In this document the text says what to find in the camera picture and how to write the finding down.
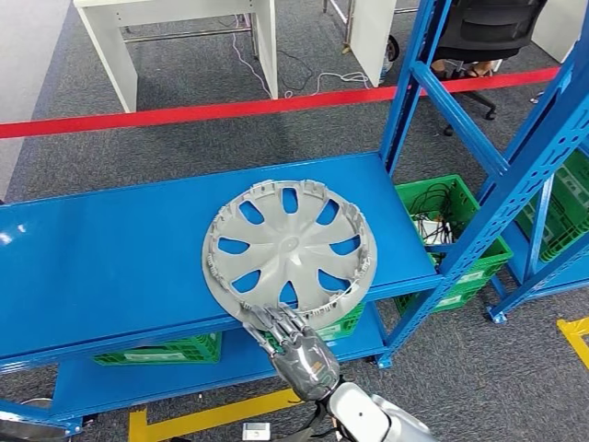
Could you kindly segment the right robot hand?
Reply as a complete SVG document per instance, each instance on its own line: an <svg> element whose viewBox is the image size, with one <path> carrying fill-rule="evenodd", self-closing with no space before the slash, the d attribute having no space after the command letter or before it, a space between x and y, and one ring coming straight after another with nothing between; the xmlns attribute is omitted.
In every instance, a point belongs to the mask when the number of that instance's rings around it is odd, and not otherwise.
<svg viewBox="0 0 589 442"><path fill-rule="evenodd" d="M340 382L337 358L314 329L284 303L255 308L262 327L242 327L267 353L271 364L302 401L323 401Z"/></svg>

